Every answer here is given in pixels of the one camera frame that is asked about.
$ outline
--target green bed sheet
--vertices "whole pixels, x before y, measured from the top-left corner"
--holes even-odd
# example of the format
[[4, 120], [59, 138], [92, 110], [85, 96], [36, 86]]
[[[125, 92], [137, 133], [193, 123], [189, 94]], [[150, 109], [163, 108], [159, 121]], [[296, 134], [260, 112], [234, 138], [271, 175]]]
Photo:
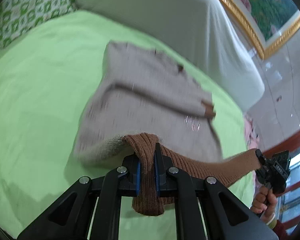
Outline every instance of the green bed sheet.
[[[104, 176], [122, 160], [84, 167], [71, 154], [82, 110], [102, 78], [110, 40], [165, 50], [213, 94], [213, 120], [225, 158], [246, 150], [242, 112], [210, 78], [162, 42], [102, 16], [76, 11], [50, 20], [0, 51], [0, 227], [16, 238], [83, 175]], [[246, 205], [252, 174], [231, 191]], [[134, 212], [123, 198], [119, 239], [176, 239], [174, 210]]]

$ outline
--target human hand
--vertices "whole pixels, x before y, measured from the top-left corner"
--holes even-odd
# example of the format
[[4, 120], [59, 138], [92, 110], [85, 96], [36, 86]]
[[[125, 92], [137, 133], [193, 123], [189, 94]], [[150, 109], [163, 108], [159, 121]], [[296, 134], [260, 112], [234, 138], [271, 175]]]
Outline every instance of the human hand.
[[[268, 207], [264, 204], [266, 198], [269, 201]], [[263, 211], [265, 211], [265, 213], [260, 219], [263, 222], [268, 223], [273, 217], [277, 202], [278, 200], [276, 196], [273, 194], [272, 189], [268, 190], [266, 186], [262, 186], [259, 189], [259, 193], [256, 195], [255, 199], [253, 200], [250, 210], [255, 214], [260, 214]]]

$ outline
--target gold picture frame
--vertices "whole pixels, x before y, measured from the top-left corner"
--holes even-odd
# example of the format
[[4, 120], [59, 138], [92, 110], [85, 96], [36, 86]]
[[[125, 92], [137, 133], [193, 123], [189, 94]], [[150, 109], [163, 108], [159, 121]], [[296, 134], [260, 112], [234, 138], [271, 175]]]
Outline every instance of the gold picture frame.
[[255, 29], [247, 19], [245, 13], [242, 12], [242, 10], [236, 5], [234, 0], [220, 1], [225, 6], [225, 8], [234, 16], [238, 24], [243, 28], [247, 37], [256, 48], [256, 51], [261, 59], [267, 59], [272, 54], [274, 54], [300, 28], [300, 15], [298, 15], [290, 24], [290, 26], [285, 29], [278, 38], [268, 44], [268, 46], [265, 46], [262, 43], [261, 38], [256, 33]]

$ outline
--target flower painting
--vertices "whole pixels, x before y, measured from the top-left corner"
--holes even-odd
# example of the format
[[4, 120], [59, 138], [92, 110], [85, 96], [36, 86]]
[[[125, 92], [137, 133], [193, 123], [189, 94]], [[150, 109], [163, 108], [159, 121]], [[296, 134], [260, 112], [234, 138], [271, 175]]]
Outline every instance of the flower painting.
[[298, 11], [292, 0], [240, 0], [260, 28], [265, 41]]

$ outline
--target framed painting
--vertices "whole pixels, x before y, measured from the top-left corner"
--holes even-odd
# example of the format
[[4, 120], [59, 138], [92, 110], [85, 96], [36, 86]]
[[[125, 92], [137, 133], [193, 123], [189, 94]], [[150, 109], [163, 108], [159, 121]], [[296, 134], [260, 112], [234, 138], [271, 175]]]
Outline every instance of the framed painting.
[[261, 59], [275, 53], [300, 28], [292, 0], [220, 0], [246, 32]]

